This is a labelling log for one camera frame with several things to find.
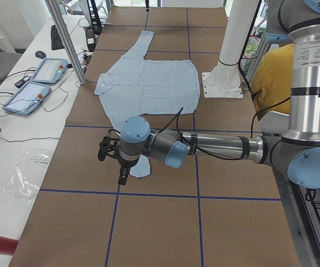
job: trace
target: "computer mouse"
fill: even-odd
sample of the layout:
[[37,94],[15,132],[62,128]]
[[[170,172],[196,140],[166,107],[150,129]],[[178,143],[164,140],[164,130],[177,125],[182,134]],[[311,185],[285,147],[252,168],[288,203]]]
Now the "computer mouse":
[[45,58],[47,55],[45,55],[45,53],[43,52],[43,51],[37,51],[36,52],[36,57],[38,57],[38,58],[41,58],[41,59],[43,59],[43,58]]

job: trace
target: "warning label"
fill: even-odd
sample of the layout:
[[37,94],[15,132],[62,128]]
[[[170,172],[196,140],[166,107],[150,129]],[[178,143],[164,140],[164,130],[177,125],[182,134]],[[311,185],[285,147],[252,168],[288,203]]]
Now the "warning label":
[[320,66],[320,40],[295,45],[293,69]]

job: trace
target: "blue tablet device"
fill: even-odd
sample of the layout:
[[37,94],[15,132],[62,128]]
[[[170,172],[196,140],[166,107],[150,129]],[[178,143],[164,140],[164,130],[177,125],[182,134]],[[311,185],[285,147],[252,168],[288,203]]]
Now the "blue tablet device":
[[26,82],[2,109],[21,115],[32,113],[50,93],[50,86],[36,82]]
[[67,60],[63,58],[44,58],[30,81],[54,85],[67,70]]

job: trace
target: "brown table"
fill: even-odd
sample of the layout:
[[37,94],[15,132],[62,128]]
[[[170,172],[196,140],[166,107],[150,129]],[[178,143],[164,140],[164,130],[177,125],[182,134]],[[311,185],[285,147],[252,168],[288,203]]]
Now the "brown table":
[[[155,32],[146,59],[191,59],[199,75],[210,72],[224,9],[114,7],[107,22],[10,266],[299,266],[269,167],[188,156],[173,169],[150,159],[150,176],[119,187],[117,161],[97,159],[111,127],[93,94],[99,74],[143,29]],[[201,95],[181,129],[249,136],[254,108],[243,94]],[[144,117],[161,128],[172,116]]]

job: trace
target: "folded cloth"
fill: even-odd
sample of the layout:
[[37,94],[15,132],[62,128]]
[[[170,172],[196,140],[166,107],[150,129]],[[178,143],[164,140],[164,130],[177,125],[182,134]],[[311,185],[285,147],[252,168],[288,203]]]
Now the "folded cloth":
[[[142,31],[135,45],[99,76],[94,93],[116,130],[132,116],[176,114],[181,107],[187,114],[198,105],[198,73],[191,60],[144,59],[153,36]],[[142,159],[131,170],[136,177],[149,175],[149,162]]]

